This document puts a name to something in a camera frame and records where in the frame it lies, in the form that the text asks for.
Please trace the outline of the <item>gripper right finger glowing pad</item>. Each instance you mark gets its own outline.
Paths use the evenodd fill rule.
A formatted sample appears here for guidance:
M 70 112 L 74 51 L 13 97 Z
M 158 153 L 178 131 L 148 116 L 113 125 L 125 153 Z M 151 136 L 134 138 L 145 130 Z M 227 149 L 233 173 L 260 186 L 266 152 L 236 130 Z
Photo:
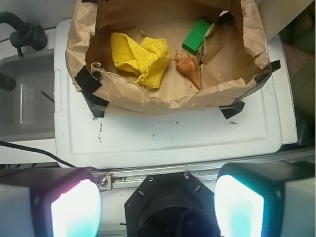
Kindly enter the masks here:
M 316 166 L 273 161 L 224 164 L 214 189 L 217 222 L 226 237 L 314 237 Z

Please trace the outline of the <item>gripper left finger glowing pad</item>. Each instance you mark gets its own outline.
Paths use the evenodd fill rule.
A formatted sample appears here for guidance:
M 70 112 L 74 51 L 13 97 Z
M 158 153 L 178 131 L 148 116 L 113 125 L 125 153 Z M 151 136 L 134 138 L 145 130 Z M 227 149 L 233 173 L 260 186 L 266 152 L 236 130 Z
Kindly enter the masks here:
M 2 237 L 94 237 L 101 194 L 85 168 L 0 171 Z

